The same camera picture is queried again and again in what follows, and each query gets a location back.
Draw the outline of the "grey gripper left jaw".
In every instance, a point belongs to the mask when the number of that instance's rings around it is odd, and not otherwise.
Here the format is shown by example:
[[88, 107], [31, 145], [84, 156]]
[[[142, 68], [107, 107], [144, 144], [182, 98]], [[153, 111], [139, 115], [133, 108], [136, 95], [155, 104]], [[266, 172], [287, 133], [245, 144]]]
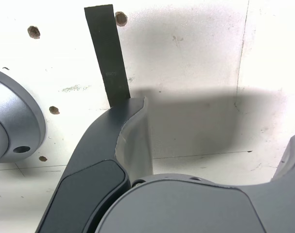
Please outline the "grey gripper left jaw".
[[148, 100], [131, 98], [98, 117], [76, 146], [37, 227], [93, 233], [132, 183], [153, 173]]

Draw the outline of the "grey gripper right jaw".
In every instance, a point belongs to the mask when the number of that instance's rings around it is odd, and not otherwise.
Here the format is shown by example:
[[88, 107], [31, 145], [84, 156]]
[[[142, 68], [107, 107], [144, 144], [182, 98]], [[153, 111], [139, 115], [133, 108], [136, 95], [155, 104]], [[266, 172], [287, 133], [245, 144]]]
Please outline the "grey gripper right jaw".
[[295, 135], [270, 182], [152, 178], [123, 194], [98, 233], [295, 233]]

